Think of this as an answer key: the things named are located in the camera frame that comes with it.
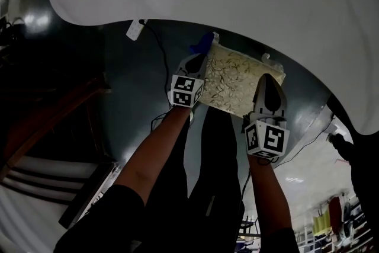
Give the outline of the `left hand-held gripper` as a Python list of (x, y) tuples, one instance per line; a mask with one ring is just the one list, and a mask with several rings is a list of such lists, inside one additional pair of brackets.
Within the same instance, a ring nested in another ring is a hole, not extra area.
[(172, 105), (192, 108), (198, 102), (203, 94), (207, 65), (208, 56), (201, 53), (188, 56), (180, 62), (178, 75), (173, 75), (171, 81)]

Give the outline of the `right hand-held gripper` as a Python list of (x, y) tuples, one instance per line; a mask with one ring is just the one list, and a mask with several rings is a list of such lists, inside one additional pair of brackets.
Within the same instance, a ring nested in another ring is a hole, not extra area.
[(256, 113), (250, 113), (250, 123), (245, 127), (247, 154), (264, 159), (283, 156), (290, 131), (286, 129), (287, 98), (281, 85), (270, 74), (263, 74), (253, 102)]

